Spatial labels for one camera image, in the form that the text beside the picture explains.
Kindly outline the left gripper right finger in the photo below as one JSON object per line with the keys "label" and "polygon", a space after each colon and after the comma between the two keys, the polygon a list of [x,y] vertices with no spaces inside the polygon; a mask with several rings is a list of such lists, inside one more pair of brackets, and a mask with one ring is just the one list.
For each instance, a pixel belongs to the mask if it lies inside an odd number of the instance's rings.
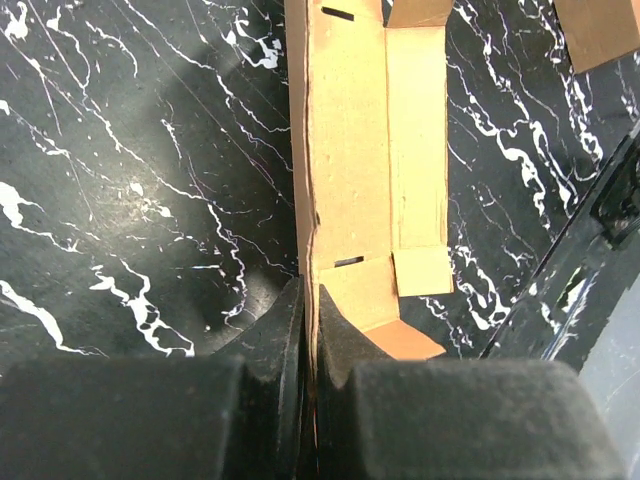
{"label": "left gripper right finger", "polygon": [[319,296],[322,479],[623,479],[577,373],[530,359],[398,361]]}

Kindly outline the cardboard box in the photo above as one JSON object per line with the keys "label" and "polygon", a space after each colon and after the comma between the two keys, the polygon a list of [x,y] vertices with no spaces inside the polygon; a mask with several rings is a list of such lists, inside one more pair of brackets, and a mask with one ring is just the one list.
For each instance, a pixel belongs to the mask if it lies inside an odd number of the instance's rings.
{"label": "cardboard box", "polygon": [[285,5],[299,270],[311,385],[322,300],[385,356],[443,353],[400,316],[448,294],[449,1]]}

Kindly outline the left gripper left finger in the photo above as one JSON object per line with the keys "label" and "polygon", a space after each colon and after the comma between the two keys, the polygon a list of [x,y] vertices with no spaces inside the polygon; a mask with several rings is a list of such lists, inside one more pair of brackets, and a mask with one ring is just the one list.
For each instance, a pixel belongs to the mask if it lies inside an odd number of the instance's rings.
{"label": "left gripper left finger", "polygon": [[292,479],[302,413],[304,289],[219,351],[57,358],[1,383],[5,479]]}

